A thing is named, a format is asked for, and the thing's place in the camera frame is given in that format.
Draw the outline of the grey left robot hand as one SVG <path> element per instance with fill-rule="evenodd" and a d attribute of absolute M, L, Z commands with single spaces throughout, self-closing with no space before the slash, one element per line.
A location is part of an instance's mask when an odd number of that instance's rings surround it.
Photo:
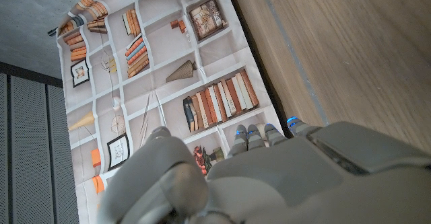
<path fill-rule="evenodd" d="M 350 122 L 239 125 L 209 171 L 164 127 L 111 180 L 99 223 L 429 223 L 430 155 Z"/>

